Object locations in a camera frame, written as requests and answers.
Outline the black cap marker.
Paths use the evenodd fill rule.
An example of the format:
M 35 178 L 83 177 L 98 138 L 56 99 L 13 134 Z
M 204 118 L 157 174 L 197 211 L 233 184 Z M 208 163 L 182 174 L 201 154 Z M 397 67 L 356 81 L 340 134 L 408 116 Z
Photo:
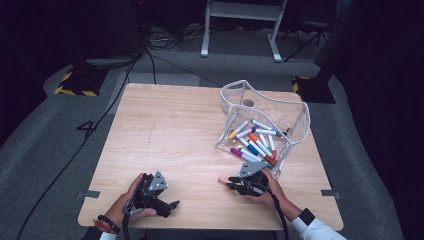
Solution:
M 273 135 L 273 136 L 287 136 L 287 132 L 278 132 L 274 130 L 266 130 L 266 129 L 256 129 L 255 133 L 257 134 L 267 134 L 267 135 Z

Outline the yellow cap marker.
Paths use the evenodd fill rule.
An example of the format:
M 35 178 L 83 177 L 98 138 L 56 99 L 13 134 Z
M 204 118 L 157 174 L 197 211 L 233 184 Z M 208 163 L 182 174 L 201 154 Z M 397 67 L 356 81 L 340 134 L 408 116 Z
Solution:
M 241 132 L 242 129 L 244 129 L 244 127 L 248 124 L 249 122 L 247 120 L 245 120 L 244 122 L 242 122 L 237 128 L 235 128 L 230 134 L 229 134 L 229 138 L 230 139 L 234 139 L 234 137 Z

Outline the dark blue cap marker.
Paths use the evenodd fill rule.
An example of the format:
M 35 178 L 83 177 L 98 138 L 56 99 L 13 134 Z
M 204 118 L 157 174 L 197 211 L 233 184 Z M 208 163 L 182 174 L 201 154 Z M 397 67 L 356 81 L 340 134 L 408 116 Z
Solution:
M 251 145 L 249 144 L 244 138 L 238 139 L 253 155 L 257 156 L 259 152 Z

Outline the person's left hand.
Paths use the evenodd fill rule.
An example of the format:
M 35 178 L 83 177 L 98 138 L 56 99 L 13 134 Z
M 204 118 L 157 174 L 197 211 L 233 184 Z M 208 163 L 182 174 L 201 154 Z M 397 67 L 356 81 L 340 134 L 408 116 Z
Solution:
M 122 209 L 126 206 L 131 200 L 135 190 L 137 189 L 138 184 L 140 183 L 143 174 L 140 174 L 130 185 L 128 190 L 121 194 L 117 200 L 111 205 L 109 210 L 105 213 L 105 216 L 110 219 L 117 227 L 123 226 L 124 213 Z M 156 216 L 157 212 L 152 208 L 145 208 L 144 210 L 139 211 L 133 215 L 129 216 L 129 222 L 134 222 L 136 220 Z

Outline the black stand base striped edge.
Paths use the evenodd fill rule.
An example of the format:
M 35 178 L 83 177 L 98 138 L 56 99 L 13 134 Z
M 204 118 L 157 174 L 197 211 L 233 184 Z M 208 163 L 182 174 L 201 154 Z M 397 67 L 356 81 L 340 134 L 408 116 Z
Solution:
M 304 102 L 335 104 L 333 94 L 326 83 L 320 83 L 312 77 L 296 76 L 292 79 L 293 91 L 300 96 Z

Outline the white metal stand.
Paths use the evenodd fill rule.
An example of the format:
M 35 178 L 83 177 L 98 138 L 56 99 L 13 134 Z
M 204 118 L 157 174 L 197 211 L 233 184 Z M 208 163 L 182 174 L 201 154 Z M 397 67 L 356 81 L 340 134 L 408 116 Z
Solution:
M 276 45 L 276 37 L 285 12 L 287 0 L 281 0 L 279 5 L 259 5 L 248 3 L 222 2 L 207 0 L 205 8 L 205 27 L 200 55 L 209 55 L 210 22 L 212 17 L 273 22 L 272 32 L 267 34 L 267 41 L 275 62 L 280 63 L 282 57 Z

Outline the purple cap marker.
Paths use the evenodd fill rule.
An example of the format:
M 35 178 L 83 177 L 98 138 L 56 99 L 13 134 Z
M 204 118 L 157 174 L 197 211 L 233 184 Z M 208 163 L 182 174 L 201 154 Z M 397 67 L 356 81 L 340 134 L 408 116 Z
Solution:
M 238 139 L 248 135 L 249 133 L 254 133 L 258 128 L 259 128 L 259 126 L 254 125 L 253 127 L 249 128 L 249 129 L 247 129 L 247 130 L 245 130 L 241 133 L 236 134 L 234 139 L 238 140 Z

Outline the light blue cap marker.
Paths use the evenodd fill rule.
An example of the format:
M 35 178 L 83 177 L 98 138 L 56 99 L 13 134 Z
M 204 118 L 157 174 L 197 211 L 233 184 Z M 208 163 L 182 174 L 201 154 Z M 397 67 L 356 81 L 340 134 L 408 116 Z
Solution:
M 272 131 L 272 132 L 277 132 L 276 129 L 272 128 L 271 126 L 268 126 L 256 119 L 251 119 L 250 122 L 255 126 L 255 128 L 258 130 L 266 130 L 266 131 Z

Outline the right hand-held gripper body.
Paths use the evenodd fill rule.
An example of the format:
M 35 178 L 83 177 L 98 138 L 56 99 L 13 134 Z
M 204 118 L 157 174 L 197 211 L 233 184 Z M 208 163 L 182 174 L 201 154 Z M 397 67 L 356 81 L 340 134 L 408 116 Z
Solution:
M 247 186 L 251 191 L 251 196 L 261 196 L 268 187 L 268 178 L 262 173 L 262 169 L 266 167 L 264 162 L 245 162 L 239 171 L 239 178 L 243 178 L 246 182 L 238 185 Z

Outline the clear plastic pouch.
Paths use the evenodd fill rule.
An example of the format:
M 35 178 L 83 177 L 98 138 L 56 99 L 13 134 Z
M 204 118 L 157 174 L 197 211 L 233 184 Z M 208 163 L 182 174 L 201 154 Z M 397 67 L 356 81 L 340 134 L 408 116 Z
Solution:
M 270 152 L 277 161 L 271 172 L 275 178 L 279 178 L 287 156 L 309 133 L 310 114 L 307 104 L 273 98 L 269 92 L 263 94 L 254 89 L 246 80 L 225 85 L 220 90 L 220 97 L 221 108 L 227 118 L 225 129 L 216 144 L 217 148 L 227 152 L 231 148 L 248 150 L 239 140 L 229 138 L 229 134 L 245 120 L 249 123 L 241 132 L 253 127 L 250 120 L 256 119 L 278 132 L 288 133 L 287 136 L 273 136 L 278 156 L 274 158 Z M 257 150 L 248 135 L 242 138 Z

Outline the brown red cap marker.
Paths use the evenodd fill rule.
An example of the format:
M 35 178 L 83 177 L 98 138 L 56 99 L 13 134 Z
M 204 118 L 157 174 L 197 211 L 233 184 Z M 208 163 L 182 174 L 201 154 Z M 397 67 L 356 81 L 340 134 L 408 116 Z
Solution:
M 275 166 L 277 164 L 277 161 L 271 156 L 271 153 L 267 149 L 262 149 L 258 147 L 257 151 L 272 166 Z

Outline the magenta cap marker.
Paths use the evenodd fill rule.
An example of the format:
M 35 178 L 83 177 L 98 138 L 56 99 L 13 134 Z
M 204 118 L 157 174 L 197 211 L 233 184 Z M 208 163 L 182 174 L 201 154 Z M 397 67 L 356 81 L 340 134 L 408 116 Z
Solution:
M 246 161 L 249 161 L 249 162 L 256 162 L 253 158 L 251 158 L 251 157 L 249 157 L 248 155 L 246 155 L 246 154 L 242 153 L 241 151 L 239 151 L 239 150 L 238 150 L 238 149 L 236 149 L 236 148 L 231 148 L 231 149 L 230 149 L 230 152 L 231 152 L 231 153 L 233 153 L 234 155 L 238 156 L 238 157 L 243 158 L 243 159 L 244 159 L 244 160 L 246 160 Z

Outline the dark green cap marker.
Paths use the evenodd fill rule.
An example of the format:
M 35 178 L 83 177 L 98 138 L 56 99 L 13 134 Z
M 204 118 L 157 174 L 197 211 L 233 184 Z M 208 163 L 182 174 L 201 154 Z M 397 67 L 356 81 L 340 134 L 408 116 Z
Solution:
M 267 168 L 271 169 L 273 168 L 273 165 L 271 165 L 268 161 L 266 161 L 265 159 L 263 159 L 262 157 L 258 157 L 256 155 L 254 155 L 253 153 L 249 152 L 248 150 L 244 149 L 244 148 L 239 148 L 239 151 L 250 157 L 251 159 L 253 159 L 255 162 L 264 162 L 267 165 Z

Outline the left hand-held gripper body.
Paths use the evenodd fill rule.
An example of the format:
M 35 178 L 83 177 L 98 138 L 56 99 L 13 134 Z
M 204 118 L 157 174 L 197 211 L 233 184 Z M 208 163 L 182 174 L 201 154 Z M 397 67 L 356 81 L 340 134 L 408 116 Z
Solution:
M 155 174 L 144 174 L 138 184 L 134 196 L 134 205 L 137 209 L 171 209 L 172 206 L 158 198 L 158 196 L 168 188 L 164 177 L 160 171 Z

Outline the person's right hand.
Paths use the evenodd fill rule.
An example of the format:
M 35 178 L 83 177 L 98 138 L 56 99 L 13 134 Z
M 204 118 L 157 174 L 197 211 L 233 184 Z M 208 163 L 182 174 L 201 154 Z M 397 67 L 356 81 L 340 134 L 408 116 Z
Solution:
M 268 178 L 268 186 L 270 188 L 270 192 L 265 192 L 259 197 L 245 195 L 245 198 L 255 204 L 264 204 L 272 210 L 276 209 L 274 199 L 277 199 L 279 206 L 284 209 L 289 203 L 289 201 L 285 196 L 282 187 L 267 169 L 263 169 L 262 173 Z

